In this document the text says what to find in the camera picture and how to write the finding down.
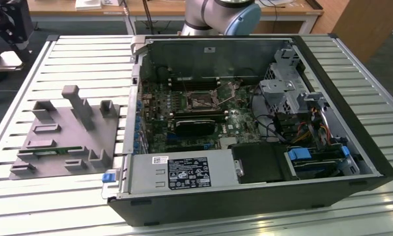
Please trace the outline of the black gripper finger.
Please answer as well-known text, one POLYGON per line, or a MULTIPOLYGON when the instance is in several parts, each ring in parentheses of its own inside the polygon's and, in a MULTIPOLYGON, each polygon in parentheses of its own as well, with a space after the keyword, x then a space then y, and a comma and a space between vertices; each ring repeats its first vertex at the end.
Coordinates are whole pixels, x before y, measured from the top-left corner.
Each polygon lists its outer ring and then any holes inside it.
POLYGON ((28 49, 28 45, 29 45, 28 41, 15 44, 15 53, 16 53, 17 57, 20 58, 21 66, 24 66, 25 63, 28 63, 29 59, 31 59, 31 52, 28 49))

